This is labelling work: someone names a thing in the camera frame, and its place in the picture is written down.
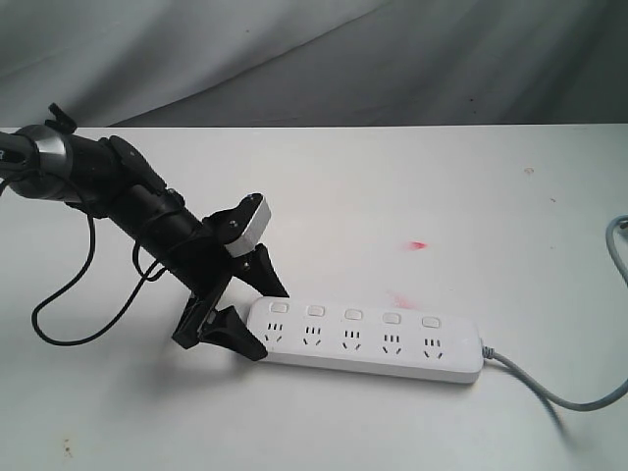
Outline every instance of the white table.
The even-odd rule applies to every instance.
[[[628,292],[603,231],[628,211],[628,126],[80,132],[110,133],[199,217],[263,192],[263,241],[293,296],[467,316],[572,400],[625,379]],[[11,191],[0,214],[3,470],[625,466],[628,399],[559,410],[565,438],[497,368],[465,388],[185,351],[169,340],[187,297],[171,276],[101,340],[47,345],[29,314],[82,263],[84,217]],[[54,337],[98,329],[136,283],[131,240],[97,230],[86,279],[42,315]],[[222,305],[245,314],[256,295],[234,281]]]

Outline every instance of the small button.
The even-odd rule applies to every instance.
[[[382,316],[384,324],[401,324],[401,316],[395,312],[386,312]]]
[[[359,321],[362,319],[362,311],[357,309],[347,309],[344,311],[344,317],[347,319],[351,319],[352,321]]]
[[[322,317],[325,315],[325,308],[323,306],[309,306],[307,308],[307,315]]]
[[[280,314],[288,312],[288,305],[284,302],[274,302],[271,304],[271,312],[279,312]]]
[[[431,329],[438,329],[441,326],[441,319],[438,317],[424,317],[423,327],[429,327]]]

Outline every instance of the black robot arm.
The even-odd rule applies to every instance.
[[[271,216],[264,196],[249,194],[237,207],[199,221],[132,145],[117,136],[73,135],[74,122],[55,105],[50,109],[56,120],[46,125],[0,132],[0,184],[109,218],[135,240],[134,263],[140,246],[159,260],[191,290],[173,333],[183,348],[208,342],[252,360],[265,357],[266,348],[232,306],[216,310],[232,277],[264,295],[288,296],[258,243]]]

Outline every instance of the power strip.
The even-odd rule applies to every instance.
[[[460,317],[262,297],[247,326],[273,363],[450,383],[474,383],[484,365],[478,329]]]

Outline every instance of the red stain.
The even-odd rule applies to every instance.
[[[407,244],[408,250],[421,250],[423,248],[426,248],[427,246],[428,246],[427,243],[418,242],[418,241],[411,241],[411,242],[408,242]]]
[[[388,294],[392,297],[392,304],[394,307],[401,309],[418,309],[418,306],[404,295],[394,291],[388,291]]]

